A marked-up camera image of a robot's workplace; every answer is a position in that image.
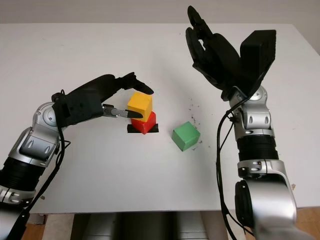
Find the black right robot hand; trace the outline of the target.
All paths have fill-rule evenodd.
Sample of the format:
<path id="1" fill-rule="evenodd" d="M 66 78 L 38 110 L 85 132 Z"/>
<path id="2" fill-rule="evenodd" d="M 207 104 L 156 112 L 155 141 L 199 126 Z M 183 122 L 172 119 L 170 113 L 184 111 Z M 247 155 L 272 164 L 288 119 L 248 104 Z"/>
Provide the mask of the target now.
<path id="1" fill-rule="evenodd" d="M 212 33 L 193 6 L 187 8 L 187 15 L 191 27 L 186 29 L 185 37 L 193 60 L 192 66 L 226 94 L 238 88 L 247 95 L 249 88 L 235 48 L 223 35 Z"/>

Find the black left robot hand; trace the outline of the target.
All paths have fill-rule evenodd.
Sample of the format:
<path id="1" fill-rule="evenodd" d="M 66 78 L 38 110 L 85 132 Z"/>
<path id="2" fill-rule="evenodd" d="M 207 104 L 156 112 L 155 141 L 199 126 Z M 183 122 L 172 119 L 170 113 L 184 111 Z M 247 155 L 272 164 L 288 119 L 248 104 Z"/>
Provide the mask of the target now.
<path id="1" fill-rule="evenodd" d="M 120 110 L 112 105 L 103 104 L 121 89 L 134 89 L 148 96 L 154 93 L 149 86 L 137 79 L 134 72 L 131 72 L 118 78 L 112 74 L 99 76 L 71 91 L 68 95 L 75 97 L 77 101 L 81 97 L 85 98 L 83 103 L 78 103 L 78 107 L 84 111 L 87 120 L 102 116 L 141 119 L 143 115 L 136 110 Z"/>

